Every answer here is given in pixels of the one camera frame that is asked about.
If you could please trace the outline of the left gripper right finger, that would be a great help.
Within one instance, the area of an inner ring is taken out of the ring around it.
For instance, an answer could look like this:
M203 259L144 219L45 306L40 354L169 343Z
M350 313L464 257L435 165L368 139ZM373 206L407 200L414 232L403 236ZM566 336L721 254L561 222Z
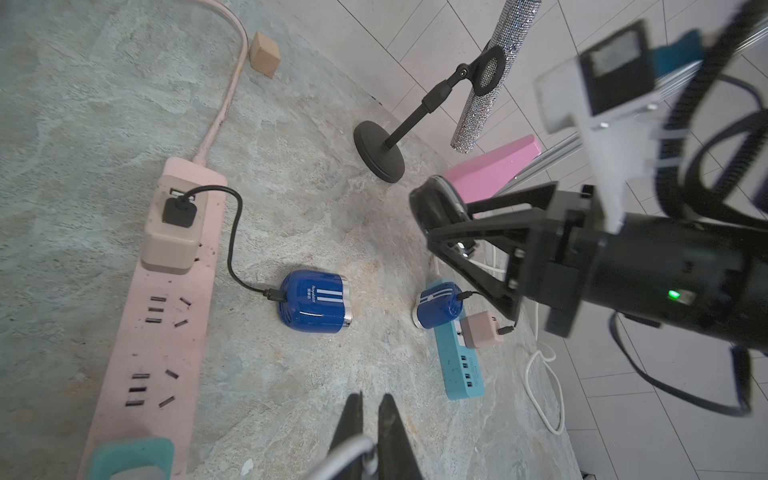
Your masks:
M378 478L423 480L394 397L383 396L378 410Z

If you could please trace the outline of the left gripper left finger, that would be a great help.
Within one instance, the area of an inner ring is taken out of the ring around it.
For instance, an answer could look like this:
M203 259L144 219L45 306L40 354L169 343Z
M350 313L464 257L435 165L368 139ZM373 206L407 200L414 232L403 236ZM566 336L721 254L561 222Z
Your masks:
M363 395L361 392L348 396L337 424L329 451L334 450L349 438L363 433ZM333 480L360 480L363 474L363 461L358 456L341 470Z

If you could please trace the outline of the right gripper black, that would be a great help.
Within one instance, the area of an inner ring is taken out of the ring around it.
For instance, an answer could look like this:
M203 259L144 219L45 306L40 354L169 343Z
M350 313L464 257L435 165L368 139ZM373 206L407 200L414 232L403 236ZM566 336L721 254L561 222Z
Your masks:
M430 239L438 259L508 320L517 319L524 299L533 300L549 308L546 331L566 338L594 271L603 211L593 185L578 191L557 185L548 182L469 203L471 223L432 230ZM464 254L473 243L489 244L508 256L500 278Z

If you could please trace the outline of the teal power adapter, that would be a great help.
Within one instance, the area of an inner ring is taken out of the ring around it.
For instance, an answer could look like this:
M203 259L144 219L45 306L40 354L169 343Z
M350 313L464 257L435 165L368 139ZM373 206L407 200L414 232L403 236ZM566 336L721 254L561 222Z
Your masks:
M171 478L175 447L166 438L148 437L108 442L90 456L85 479Z

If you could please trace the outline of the black electric shaver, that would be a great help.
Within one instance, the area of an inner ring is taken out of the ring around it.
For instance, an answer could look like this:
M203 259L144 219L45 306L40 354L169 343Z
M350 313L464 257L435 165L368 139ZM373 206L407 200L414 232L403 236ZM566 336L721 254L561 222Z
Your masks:
M433 254L436 248L430 239L432 230L473 221L457 190L440 175L429 177L420 187L414 189L409 195L409 205L419 229L427 240L427 250Z

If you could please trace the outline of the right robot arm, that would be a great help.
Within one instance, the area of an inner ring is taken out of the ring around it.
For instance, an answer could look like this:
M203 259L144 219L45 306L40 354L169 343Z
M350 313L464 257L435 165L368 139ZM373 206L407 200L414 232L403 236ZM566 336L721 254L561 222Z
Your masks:
M746 1L710 41L691 31L652 48L628 25L538 77L545 128L579 133L594 175L579 191L554 182L465 202L444 178L409 203L428 250L509 319L547 306L547 330L566 337L588 302L654 328L671 325L731 345L736 401L724 405L662 384L722 415L751 413L753 350L767 348L767 224L726 200L767 141L758 107L715 143L742 145L711 185L703 153L685 153L694 115L739 46L767 17Z

